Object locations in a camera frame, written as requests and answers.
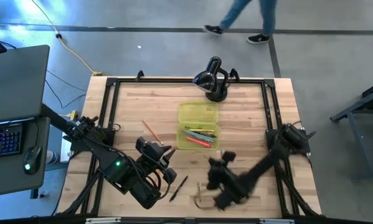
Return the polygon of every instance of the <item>black mouse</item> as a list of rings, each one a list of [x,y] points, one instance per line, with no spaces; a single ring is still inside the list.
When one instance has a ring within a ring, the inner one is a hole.
[[[26,174],[35,174],[41,164],[42,149],[38,146],[30,147],[26,153],[24,153],[23,159],[23,170]]]

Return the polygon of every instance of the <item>keyboard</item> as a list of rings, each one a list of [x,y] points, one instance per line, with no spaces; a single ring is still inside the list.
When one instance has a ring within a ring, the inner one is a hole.
[[[0,157],[20,154],[22,124],[0,125]]]

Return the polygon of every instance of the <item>orange pencil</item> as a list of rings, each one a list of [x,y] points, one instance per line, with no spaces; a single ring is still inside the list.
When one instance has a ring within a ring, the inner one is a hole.
[[[142,120],[144,125],[146,125],[146,127],[148,127],[148,129],[150,130],[150,132],[154,135],[154,137],[156,137],[156,139],[161,143],[161,145],[163,146],[164,143],[160,140],[159,136],[157,136],[156,133],[154,133],[154,131],[150,128],[150,126],[147,124],[147,122],[145,122],[144,120]]]

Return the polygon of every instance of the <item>transparent plastic container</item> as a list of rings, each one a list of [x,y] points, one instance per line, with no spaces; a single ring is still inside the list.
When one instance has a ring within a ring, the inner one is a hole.
[[[216,125],[218,122],[217,103],[205,101],[185,101],[179,105],[178,121],[179,124],[176,134],[178,149],[215,150],[219,148],[220,128]],[[212,138],[215,141],[209,142],[199,139],[191,134],[187,134],[185,130],[190,129],[211,130],[203,133],[215,135],[216,138]],[[207,147],[190,141],[187,139],[187,137],[210,144],[210,146]]]

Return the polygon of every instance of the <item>gray floor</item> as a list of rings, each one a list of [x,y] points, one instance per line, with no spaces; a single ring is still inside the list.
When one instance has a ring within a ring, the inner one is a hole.
[[[81,26],[83,32],[62,32],[67,43],[93,69],[107,75],[195,75],[208,59],[218,55],[224,67],[235,67],[243,77],[274,77],[268,45],[248,45],[246,30],[216,38],[197,29],[216,24],[231,0],[40,0],[55,24]],[[352,182],[362,172],[346,121],[332,124],[329,117],[358,99],[373,85],[373,0],[282,0],[277,9],[275,50],[280,75],[292,79],[301,120],[311,139],[314,178],[323,214],[334,218],[373,221],[373,182]],[[232,28],[259,29],[258,1],[252,2]],[[30,0],[0,0],[0,40],[22,47],[50,45],[49,70],[86,89],[90,72],[69,54],[51,31],[27,30],[21,24],[46,25]],[[88,32],[87,27],[130,27],[134,32]],[[313,30],[311,35],[293,35]],[[320,35],[324,30],[356,30],[355,35]],[[47,80],[63,104],[83,94],[50,74]],[[46,88],[44,102],[58,113],[81,110],[83,98],[62,109]],[[58,147],[60,133],[53,131],[50,146]],[[0,219],[50,215],[57,203],[65,169],[48,171],[43,190],[50,197],[30,201],[28,192],[0,196]]]

